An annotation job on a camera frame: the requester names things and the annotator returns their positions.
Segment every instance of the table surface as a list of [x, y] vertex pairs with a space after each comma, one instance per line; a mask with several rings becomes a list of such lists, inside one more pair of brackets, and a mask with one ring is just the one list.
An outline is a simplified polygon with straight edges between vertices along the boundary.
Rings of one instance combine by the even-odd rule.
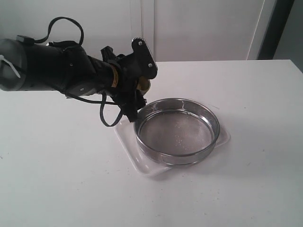
[[[147, 178], [102, 125], [99, 105], [0, 92], [0, 226], [301, 227], [303, 74], [285, 60], [158, 68], [148, 102], [205, 104], [229, 143], [198, 165]], [[109, 121], [117, 113], [106, 107]]]

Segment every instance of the metal sieve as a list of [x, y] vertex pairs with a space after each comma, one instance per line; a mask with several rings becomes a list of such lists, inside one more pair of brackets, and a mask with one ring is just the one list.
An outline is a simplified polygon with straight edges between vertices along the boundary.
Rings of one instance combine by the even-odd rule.
[[179, 166], [207, 157], [219, 137], [220, 125], [205, 106], [187, 99], [166, 98], [141, 109], [134, 131], [148, 157]]

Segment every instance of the white cable tie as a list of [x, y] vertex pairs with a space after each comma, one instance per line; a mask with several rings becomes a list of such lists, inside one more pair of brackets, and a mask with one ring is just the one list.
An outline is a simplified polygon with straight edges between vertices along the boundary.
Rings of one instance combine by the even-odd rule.
[[5, 61], [11, 67], [11, 69], [14, 71], [14, 73], [16, 74], [16, 76], [18, 78], [21, 78], [21, 76], [20, 76], [19, 72], [17, 71], [17, 69], [15, 68], [15, 66], [11, 62], [9, 62], [8, 60], [6, 60], [3, 55], [0, 55], [0, 61]]

